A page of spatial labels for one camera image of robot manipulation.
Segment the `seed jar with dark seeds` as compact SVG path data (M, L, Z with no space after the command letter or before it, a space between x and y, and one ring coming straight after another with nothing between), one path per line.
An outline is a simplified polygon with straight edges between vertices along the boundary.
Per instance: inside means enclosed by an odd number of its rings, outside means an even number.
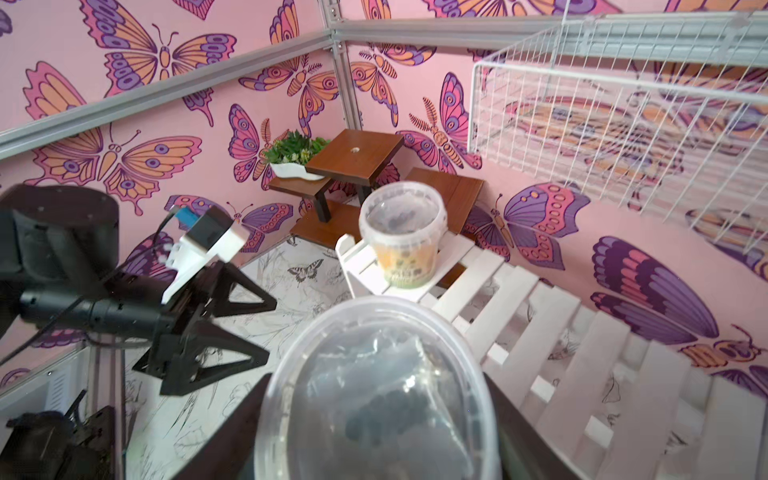
M258 479L498 479L489 388L460 333L387 296L343 302L283 355L260 412Z

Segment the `seed jar with yellow seeds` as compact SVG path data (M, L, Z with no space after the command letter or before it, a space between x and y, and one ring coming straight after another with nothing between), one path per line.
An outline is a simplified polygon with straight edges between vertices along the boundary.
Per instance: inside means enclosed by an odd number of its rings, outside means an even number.
M418 288L434 276L439 242L448 231L447 210L427 184L391 183L363 202L359 230L390 285Z

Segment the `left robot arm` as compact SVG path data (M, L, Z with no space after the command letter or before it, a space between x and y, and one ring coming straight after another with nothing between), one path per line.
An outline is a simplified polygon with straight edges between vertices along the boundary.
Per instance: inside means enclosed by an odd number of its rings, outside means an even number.
M174 206L184 228L120 260L119 207L74 186L17 185L1 197L1 326L23 320L121 338L143 350L135 370L184 396L264 366L268 351L221 328L225 317L275 310L274 297L236 267L246 231L225 211Z

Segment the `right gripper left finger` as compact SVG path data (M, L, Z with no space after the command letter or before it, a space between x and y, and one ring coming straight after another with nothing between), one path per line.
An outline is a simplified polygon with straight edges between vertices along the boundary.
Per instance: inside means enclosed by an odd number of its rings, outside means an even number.
M201 450L174 476L178 480L254 480L254 445L267 387L265 375Z

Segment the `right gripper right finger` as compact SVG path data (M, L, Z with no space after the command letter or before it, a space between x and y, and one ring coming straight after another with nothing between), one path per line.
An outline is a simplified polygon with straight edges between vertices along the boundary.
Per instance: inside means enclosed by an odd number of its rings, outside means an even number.
M572 479L574 472L546 444L502 390L484 375L493 402L503 479Z

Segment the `white slatted two-tier shelf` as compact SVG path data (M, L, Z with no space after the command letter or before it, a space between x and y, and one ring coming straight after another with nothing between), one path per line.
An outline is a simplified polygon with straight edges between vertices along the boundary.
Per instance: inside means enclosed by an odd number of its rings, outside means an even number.
M351 293L422 304L450 323L485 373L580 479L763 479L764 398L634 335L572 294L448 233L436 274L462 272L442 294L401 289L373 248L351 235L336 254Z

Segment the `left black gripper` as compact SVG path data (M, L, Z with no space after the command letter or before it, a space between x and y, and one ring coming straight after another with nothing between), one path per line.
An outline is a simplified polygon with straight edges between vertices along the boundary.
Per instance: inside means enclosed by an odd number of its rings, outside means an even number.
M162 301L172 285L158 277L119 273L104 286L70 282L26 286L17 315L37 328L27 347L67 345L54 334L139 338L150 348L132 370L160 381L162 396L185 396L268 363L265 348L208 321L193 323L199 306L216 318L274 311L278 301L231 263L217 261Z

